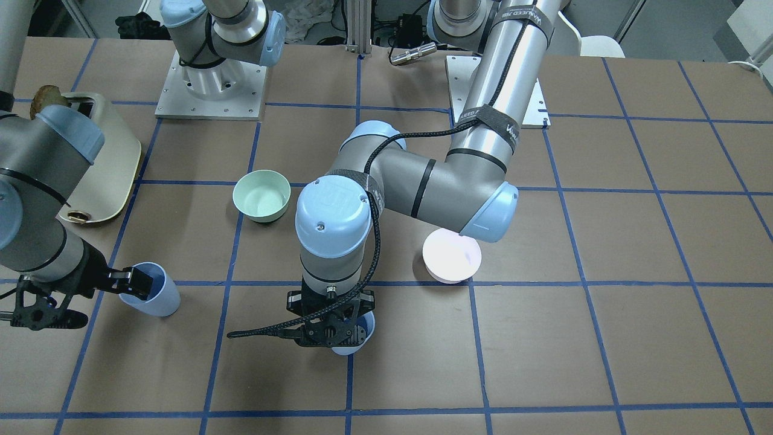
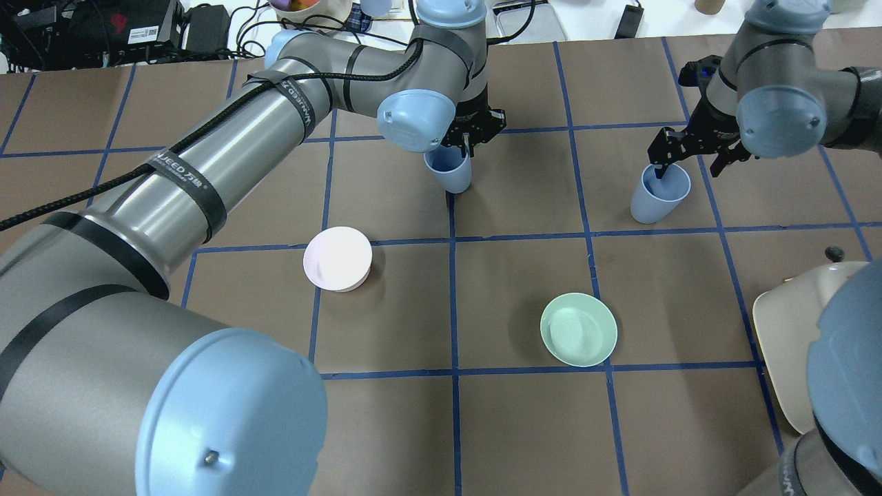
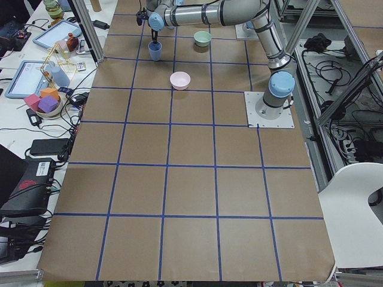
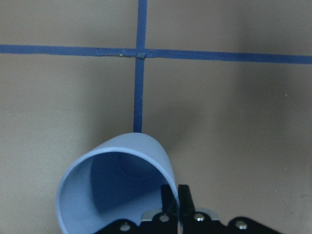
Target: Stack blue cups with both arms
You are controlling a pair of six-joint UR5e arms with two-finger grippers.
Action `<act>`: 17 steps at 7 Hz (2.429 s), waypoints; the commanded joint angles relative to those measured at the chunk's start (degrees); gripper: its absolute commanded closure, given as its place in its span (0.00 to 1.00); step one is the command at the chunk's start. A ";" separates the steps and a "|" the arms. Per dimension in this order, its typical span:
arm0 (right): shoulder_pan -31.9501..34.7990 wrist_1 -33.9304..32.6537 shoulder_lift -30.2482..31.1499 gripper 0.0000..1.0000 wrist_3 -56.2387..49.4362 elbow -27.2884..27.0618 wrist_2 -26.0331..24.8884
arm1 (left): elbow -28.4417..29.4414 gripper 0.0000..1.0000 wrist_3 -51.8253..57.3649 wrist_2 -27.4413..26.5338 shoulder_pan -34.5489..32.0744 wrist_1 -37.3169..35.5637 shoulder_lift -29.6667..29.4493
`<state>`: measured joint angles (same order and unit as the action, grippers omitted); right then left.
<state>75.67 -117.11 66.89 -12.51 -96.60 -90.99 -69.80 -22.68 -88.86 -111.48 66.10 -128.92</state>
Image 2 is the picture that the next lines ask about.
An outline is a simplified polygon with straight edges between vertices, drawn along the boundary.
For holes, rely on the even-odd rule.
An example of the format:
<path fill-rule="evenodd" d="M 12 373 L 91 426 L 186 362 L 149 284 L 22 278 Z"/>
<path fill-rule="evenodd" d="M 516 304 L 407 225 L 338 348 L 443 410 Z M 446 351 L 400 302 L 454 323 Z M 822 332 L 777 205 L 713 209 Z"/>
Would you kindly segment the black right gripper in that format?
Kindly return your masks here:
<path fill-rule="evenodd" d="M 743 144 L 736 119 L 718 110 L 703 94 L 683 131 L 671 127 L 659 129 L 648 147 L 648 159 L 655 178 L 661 180 L 679 155 L 714 154 L 710 166 L 712 178 L 719 178 L 727 166 L 753 157 Z"/>

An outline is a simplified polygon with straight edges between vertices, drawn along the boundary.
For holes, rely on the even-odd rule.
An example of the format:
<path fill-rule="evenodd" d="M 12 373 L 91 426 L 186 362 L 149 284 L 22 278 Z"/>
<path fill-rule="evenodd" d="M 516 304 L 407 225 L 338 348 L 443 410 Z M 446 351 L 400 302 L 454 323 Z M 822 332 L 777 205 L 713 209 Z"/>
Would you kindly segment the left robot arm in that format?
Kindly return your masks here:
<path fill-rule="evenodd" d="M 54 495 L 306 495 L 327 392 L 303 355 L 168 302 L 168 276 L 331 111 L 411 153 L 485 103 L 482 1 L 419 1 L 403 52 L 275 34 L 265 68 L 102 198 L 2 257 L 2 467 Z"/>

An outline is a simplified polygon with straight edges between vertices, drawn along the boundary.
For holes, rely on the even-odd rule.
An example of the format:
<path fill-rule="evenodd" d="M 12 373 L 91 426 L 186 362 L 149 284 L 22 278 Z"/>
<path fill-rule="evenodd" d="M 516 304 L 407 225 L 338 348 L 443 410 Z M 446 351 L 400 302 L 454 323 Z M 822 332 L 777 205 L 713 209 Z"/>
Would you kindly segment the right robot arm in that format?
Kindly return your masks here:
<path fill-rule="evenodd" d="M 693 155 L 710 167 L 778 159 L 817 145 L 880 152 L 880 69 L 816 65 L 813 38 L 828 1 L 756 1 L 724 56 L 687 63 L 679 76 L 701 97 L 683 131 L 664 127 L 648 147 L 663 178 Z M 785 297 L 776 320 L 815 329 L 804 351 L 810 429 L 743 495 L 879 495 L 880 261 L 862 264 L 826 302 Z"/>

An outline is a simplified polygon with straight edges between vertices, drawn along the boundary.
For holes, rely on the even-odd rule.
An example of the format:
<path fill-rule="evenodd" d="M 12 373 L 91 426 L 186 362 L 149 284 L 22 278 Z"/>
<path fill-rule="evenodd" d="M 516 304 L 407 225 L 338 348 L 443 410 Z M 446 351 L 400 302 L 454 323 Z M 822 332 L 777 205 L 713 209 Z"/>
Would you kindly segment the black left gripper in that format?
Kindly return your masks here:
<path fill-rule="evenodd" d="M 459 147 L 463 149 L 463 157 L 472 159 L 475 157 L 476 145 L 489 143 L 506 127 L 504 110 L 491 109 L 483 100 L 458 103 L 453 122 L 445 132 L 441 145 Z"/>

